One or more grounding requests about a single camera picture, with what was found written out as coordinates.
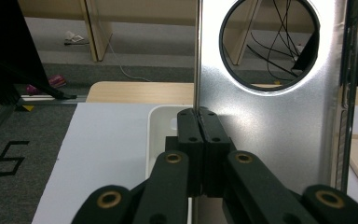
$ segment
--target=metal panel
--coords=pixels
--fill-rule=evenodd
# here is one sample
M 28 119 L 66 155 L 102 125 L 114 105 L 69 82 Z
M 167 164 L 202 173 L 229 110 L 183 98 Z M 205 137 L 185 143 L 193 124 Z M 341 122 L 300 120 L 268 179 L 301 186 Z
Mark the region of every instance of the metal panel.
M 300 80 L 269 90 L 241 84 L 223 60 L 222 27 L 239 2 L 199 2 L 195 108 L 206 107 L 218 114 L 237 149 L 256 154 L 287 188 L 302 192 L 314 184 L 339 187 L 338 137 L 340 115 L 346 110 L 341 103 L 341 79 L 345 79 L 341 57 L 347 1 L 300 1 L 313 14 L 319 30 L 317 58 Z

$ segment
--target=pink object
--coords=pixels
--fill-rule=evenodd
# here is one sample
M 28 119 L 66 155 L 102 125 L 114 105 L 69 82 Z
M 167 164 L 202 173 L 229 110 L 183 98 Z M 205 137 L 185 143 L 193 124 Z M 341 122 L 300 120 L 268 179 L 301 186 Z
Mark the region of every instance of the pink object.
M 48 84 L 53 88 L 59 88 L 61 86 L 66 85 L 66 81 L 63 78 L 63 76 L 55 75 L 48 79 Z M 28 94 L 30 94 L 30 95 L 37 95 L 42 92 L 39 89 L 37 89 L 36 87 L 34 87 L 33 85 L 28 85 L 26 90 L 27 90 Z

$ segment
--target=silver metal plate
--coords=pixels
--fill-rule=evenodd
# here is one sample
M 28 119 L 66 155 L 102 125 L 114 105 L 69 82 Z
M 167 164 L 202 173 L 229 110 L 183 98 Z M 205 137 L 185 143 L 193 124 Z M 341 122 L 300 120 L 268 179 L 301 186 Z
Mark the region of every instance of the silver metal plate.
M 287 188 L 336 187 L 338 140 L 347 128 L 341 126 L 347 1 L 304 1 L 319 23 L 317 58 L 298 82 L 271 90 L 241 84 L 222 58 L 222 25 L 238 2 L 199 1 L 195 107 L 217 113 L 237 149 L 259 156 Z

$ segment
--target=black metal bar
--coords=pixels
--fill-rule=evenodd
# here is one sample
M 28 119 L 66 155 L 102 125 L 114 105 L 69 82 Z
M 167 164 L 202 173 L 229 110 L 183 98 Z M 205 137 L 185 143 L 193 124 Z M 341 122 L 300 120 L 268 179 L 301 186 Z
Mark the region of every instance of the black metal bar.
M 358 224 L 358 203 L 340 190 L 323 185 L 308 187 L 302 203 L 323 224 Z
M 95 190 L 77 211 L 72 224 L 124 224 L 130 216 L 131 193 L 120 186 Z
M 233 151 L 225 168 L 252 223 L 318 223 L 256 155 Z
M 187 222 L 188 156 L 180 151 L 161 153 L 147 180 L 132 223 L 185 224 Z
M 203 140 L 197 115 L 192 108 L 177 114 L 178 149 L 189 157 L 188 196 L 202 194 Z
M 227 182 L 223 162 L 230 151 L 231 140 L 214 112 L 201 109 L 199 123 L 205 145 L 203 191 L 208 197 L 221 198 Z

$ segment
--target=black tape marking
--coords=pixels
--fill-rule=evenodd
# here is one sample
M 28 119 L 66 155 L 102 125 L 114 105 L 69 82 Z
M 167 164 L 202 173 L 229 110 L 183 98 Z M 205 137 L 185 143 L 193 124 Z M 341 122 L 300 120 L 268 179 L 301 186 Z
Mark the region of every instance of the black tape marking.
M 7 176 L 7 175 L 15 175 L 17 173 L 17 170 L 19 169 L 21 163 L 24 161 L 25 157 L 7 157 L 5 158 L 5 155 L 7 154 L 8 150 L 13 145 L 26 145 L 28 146 L 30 142 L 29 141 L 10 141 L 5 146 L 4 151 L 0 155 L 0 161 L 16 161 L 16 165 L 14 166 L 12 171 L 9 172 L 0 172 L 0 176 Z

